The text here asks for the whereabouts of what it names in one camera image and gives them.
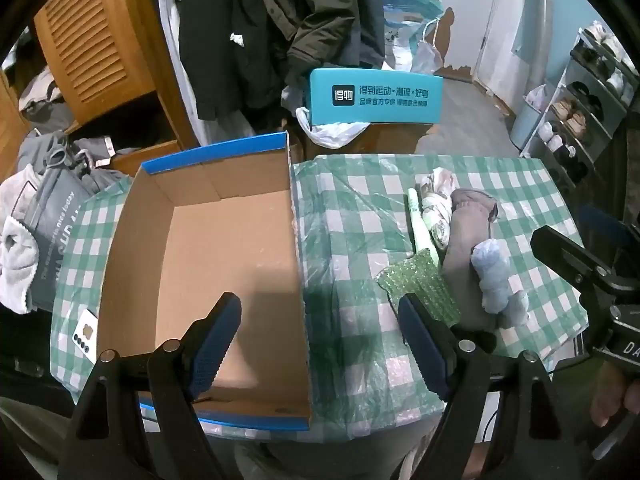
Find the gray bag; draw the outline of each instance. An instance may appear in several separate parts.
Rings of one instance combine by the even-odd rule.
[[[51,311],[56,283],[69,235],[82,203],[92,196],[76,174],[59,163],[48,167],[31,201],[24,224],[38,244],[38,270],[31,283],[31,301]]]

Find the white shoe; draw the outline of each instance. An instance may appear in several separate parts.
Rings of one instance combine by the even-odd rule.
[[[620,100],[627,106],[631,106],[631,100],[634,98],[636,91],[631,86],[631,83],[625,84],[625,90],[622,92]]]
[[[591,36],[598,43],[600,43],[607,37],[607,33],[605,32],[604,27],[602,27],[602,24],[600,22],[591,23],[589,27],[584,29],[584,32],[588,36]]]
[[[548,143],[551,140],[551,137],[553,136],[554,136],[554,131],[549,121],[546,121],[542,126],[538,128],[538,137],[540,137],[542,142],[544,142],[545,144]]]
[[[631,73],[635,76],[638,76],[638,70],[636,70],[636,66],[634,65],[634,62],[631,61],[631,58],[629,57],[629,54],[627,54],[626,52],[623,52],[622,55],[622,60],[621,60],[622,64],[624,64],[629,70],[631,70]]]
[[[625,78],[619,68],[614,70],[611,77],[607,79],[605,85],[617,97],[620,97],[623,94],[625,91]]]
[[[551,137],[551,140],[549,141],[547,146],[553,153],[555,150],[560,148],[563,144],[564,142],[562,142],[562,137],[560,137],[559,135],[554,135],[553,137]]]
[[[607,34],[607,37],[602,41],[602,46],[612,53],[616,60],[622,60],[625,49],[613,34]]]

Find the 得物 logo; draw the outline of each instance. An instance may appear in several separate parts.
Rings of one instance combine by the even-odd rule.
[[[334,85],[334,106],[353,106],[355,104],[354,85]]]

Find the green and white checkered tablecloth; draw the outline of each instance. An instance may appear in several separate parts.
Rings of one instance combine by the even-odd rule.
[[[577,292],[540,264],[529,239],[549,224],[580,243],[575,223],[536,159],[443,155],[318,156],[292,168],[300,236],[313,421],[310,431],[269,434],[202,422],[231,438],[344,440],[439,412],[402,341],[386,293],[374,277],[412,254],[406,190],[438,166],[459,187],[484,189],[500,202],[492,227],[510,258],[513,290],[529,293],[529,321],[500,330],[500,354],[533,349],[548,357],[587,325]],[[80,311],[99,303],[101,277],[129,183],[83,205],[60,273],[51,336],[51,368],[78,396],[91,368],[70,340]],[[92,253],[99,248],[99,254]],[[152,409],[143,409],[154,418]]]

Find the finger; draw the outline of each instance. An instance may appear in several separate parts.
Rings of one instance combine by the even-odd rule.
[[[598,374],[596,393],[591,403],[591,420],[603,427],[616,414],[625,397],[626,380],[614,365],[604,363]]]
[[[626,391],[625,408],[635,415],[640,413],[640,381],[637,379]]]

